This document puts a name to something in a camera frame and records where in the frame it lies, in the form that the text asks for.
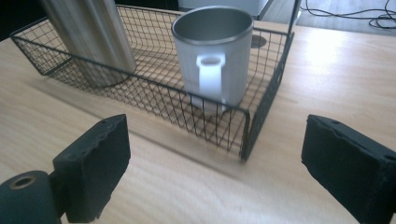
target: cup handle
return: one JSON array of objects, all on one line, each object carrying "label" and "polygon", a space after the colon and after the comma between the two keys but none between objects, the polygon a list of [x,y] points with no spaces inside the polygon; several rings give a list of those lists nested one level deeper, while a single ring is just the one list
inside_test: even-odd
[{"label": "cup handle", "polygon": [[221,97],[221,68],[225,63],[225,55],[223,53],[197,56],[199,92],[203,96],[212,99]]}]

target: light wood surface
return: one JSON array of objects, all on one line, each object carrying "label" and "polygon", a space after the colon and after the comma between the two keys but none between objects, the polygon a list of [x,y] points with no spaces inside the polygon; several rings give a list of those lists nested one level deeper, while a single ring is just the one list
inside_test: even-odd
[{"label": "light wood surface", "polygon": [[338,119],[395,149],[396,39],[295,32],[246,163],[146,112],[41,77],[10,39],[0,42],[0,181],[50,173],[94,123],[125,113],[132,158],[96,223],[357,223],[301,163],[306,117]]}]

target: metal wire mesh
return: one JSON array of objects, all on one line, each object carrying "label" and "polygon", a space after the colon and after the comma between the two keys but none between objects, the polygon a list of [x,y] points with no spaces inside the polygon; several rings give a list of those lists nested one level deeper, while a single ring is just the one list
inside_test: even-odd
[{"label": "metal wire mesh", "polygon": [[[23,28],[11,38],[43,76],[169,120],[246,160],[280,84],[291,41],[288,34],[253,31],[245,97],[238,107],[226,105],[226,112],[208,115],[202,108],[212,101],[184,91],[170,29],[177,14],[135,7],[118,9],[137,64],[134,74],[67,53],[48,20]],[[98,74],[129,77],[111,87],[93,87],[78,69],[81,63]],[[191,104],[193,96],[202,99],[202,108]]]}]

